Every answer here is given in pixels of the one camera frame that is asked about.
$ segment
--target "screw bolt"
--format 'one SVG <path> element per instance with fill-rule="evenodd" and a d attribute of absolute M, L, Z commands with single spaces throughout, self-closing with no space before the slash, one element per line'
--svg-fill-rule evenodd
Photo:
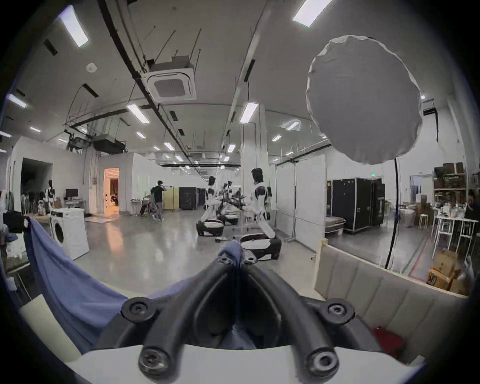
<path fill-rule="evenodd" d="M 338 358 L 331 351 L 314 353 L 309 364 L 309 371 L 313 375 L 323 376 L 331 373 L 338 365 Z"/>
<path fill-rule="evenodd" d="M 347 310 L 341 304 L 332 304 L 328 307 L 328 311 L 333 315 L 343 316 Z"/>
<path fill-rule="evenodd" d="M 142 351 L 138 362 L 140 370 L 151 375 L 161 375 L 168 369 L 168 356 L 154 348 Z"/>
<path fill-rule="evenodd" d="M 134 315 L 143 315 L 147 309 L 148 307 L 142 302 L 136 302 L 130 306 L 130 312 Z"/>

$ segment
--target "sofa backrest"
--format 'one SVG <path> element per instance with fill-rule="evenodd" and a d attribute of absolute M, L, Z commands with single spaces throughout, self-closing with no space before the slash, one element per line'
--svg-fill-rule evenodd
<path fill-rule="evenodd" d="M 431 287 L 330 245 L 323 245 L 315 290 L 326 299 L 345 299 L 375 329 L 379 326 L 407 343 L 400 360 L 428 358 L 454 325 L 466 296 Z"/>

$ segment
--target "white humanoid robot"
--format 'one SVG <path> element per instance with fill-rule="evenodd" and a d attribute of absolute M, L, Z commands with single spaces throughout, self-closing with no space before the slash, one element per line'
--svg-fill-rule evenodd
<path fill-rule="evenodd" d="M 254 220 L 263 233 L 242 236 L 240 244 L 243 249 L 251 251 L 258 260 L 276 260 L 280 256 L 282 240 L 276 236 L 274 230 L 267 222 L 266 203 L 270 189 L 265 186 L 261 168 L 253 169 L 252 176 L 255 184 L 252 189 L 250 210 L 253 212 Z"/>
<path fill-rule="evenodd" d="M 220 205 L 220 201 L 215 198 L 215 191 L 212 188 L 215 184 L 215 178 L 208 178 L 208 188 L 205 191 L 205 205 L 207 207 L 205 213 L 197 223 L 198 236 L 222 236 L 224 224 L 217 220 L 216 209 Z"/>
<path fill-rule="evenodd" d="M 224 225 L 237 225 L 239 220 L 239 210 L 231 203 L 233 197 L 231 186 L 231 181 L 224 185 L 222 191 L 222 207 L 220 213 L 217 215 L 217 218 Z"/>

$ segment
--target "man in black shirt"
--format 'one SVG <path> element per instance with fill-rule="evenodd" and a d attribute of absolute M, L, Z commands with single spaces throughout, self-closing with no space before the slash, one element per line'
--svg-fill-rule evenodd
<path fill-rule="evenodd" d="M 163 191 L 165 190 L 165 187 L 163 186 L 162 180 L 159 180 L 157 182 L 157 186 L 152 188 L 152 193 L 153 193 L 153 199 L 155 201 L 156 205 L 156 218 L 158 220 L 163 220 L 162 219 L 162 209 L 163 209 Z"/>

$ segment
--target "computer monitor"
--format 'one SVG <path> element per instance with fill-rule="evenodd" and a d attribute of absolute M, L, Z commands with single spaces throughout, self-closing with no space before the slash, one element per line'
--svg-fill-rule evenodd
<path fill-rule="evenodd" d="M 66 189 L 65 197 L 70 199 L 73 197 L 78 197 L 78 189 Z"/>

